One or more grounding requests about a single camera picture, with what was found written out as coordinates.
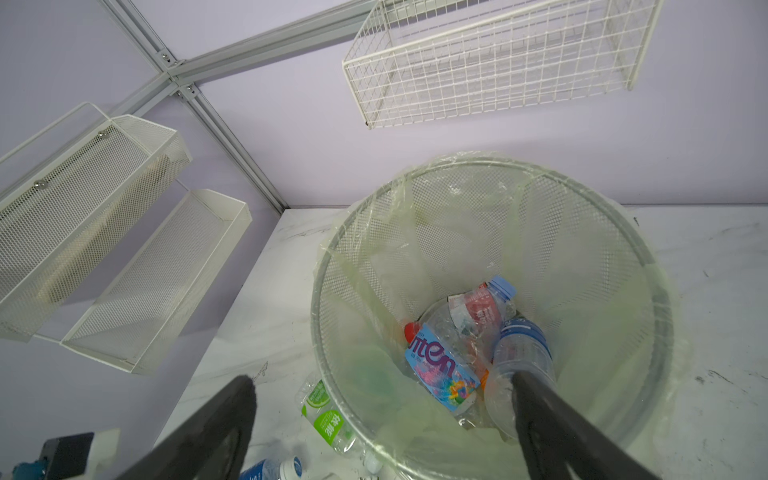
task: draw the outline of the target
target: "red bottle cap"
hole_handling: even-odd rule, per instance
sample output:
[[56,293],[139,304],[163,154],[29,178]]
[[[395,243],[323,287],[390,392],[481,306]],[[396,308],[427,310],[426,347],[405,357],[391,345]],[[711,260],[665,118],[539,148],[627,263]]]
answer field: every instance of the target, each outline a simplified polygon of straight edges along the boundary
[[407,323],[403,329],[403,332],[406,335],[406,342],[411,343],[413,339],[416,338],[416,333],[419,333],[419,330],[421,329],[422,326],[416,322]]

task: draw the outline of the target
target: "wall-mounted wire rack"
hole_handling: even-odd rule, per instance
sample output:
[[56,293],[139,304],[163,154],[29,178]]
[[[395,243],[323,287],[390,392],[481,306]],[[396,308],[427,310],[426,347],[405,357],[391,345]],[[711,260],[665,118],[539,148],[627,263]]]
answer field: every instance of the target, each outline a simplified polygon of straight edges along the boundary
[[631,90],[663,0],[379,0],[343,69],[368,128]]
[[250,222],[244,202],[190,191],[61,344],[127,372],[152,373]]
[[175,130],[88,103],[0,159],[3,180],[28,170],[0,185],[0,337],[29,341],[190,159]]

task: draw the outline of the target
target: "crushed plastic bottle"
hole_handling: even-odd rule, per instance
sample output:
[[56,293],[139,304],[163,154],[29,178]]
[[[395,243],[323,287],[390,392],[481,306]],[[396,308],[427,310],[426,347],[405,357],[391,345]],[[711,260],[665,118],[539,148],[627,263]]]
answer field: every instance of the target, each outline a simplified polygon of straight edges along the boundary
[[530,372],[555,389],[552,355],[541,329],[522,315],[505,320],[501,339],[494,351],[494,362],[485,383],[485,406],[496,427],[509,437],[518,437],[515,429],[512,376]]
[[491,426],[482,386],[491,367],[502,315],[511,312],[515,288],[500,276],[430,306],[405,327],[406,360],[429,392],[460,425]]
[[433,303],[418,323],[406,325],[406,341],[421,326],[432,331],[472,368],[481,384],[491,368],[493,349],[498,343],[502,320],[516,313],[515,288],[501,276],[459,295]]

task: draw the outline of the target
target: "green bottle label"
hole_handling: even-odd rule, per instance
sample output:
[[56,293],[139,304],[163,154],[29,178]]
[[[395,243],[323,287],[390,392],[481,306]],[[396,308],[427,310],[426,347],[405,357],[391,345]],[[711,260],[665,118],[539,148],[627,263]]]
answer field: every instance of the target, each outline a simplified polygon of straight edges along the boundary
[[344,425],[344,418],[336,410],[321,413],[315,420],[315,430],[328,442],[328,445],[333,442],[342,425]]
[[328,396],[328,392],[326,391],[326,384],[323,383],[322,380],[317,383],[315,389],[312,391],[312,393],[310,393],[310,396],[306,397],[307,405],[313,407],[314,409],[319,409],[330,401],[331,398]]

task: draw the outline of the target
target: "blue bottle label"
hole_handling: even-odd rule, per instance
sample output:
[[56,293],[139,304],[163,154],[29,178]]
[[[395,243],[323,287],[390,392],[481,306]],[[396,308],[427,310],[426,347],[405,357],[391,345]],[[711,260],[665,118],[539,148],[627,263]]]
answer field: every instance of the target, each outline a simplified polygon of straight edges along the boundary
[[262,480],[264,475],[264,462],[266,462],[266,459],[241,473],[237,480]]
[[510,335],[530,336],[532,339],[539,342],[544,349],[547,350],[547,353],[549,353],[549,358],[552,358],[552,353],[549,351],[549,346],[547,346],[547,339],[544,337],[544,332],[542,332],[531,320],[523,316],[516,316],[505,320],[502,323],[502,334],[499,340]]
[[406,361],[427,390],[452,412],[480,385],[478,377],[445,351],[427,325],[408,346]]

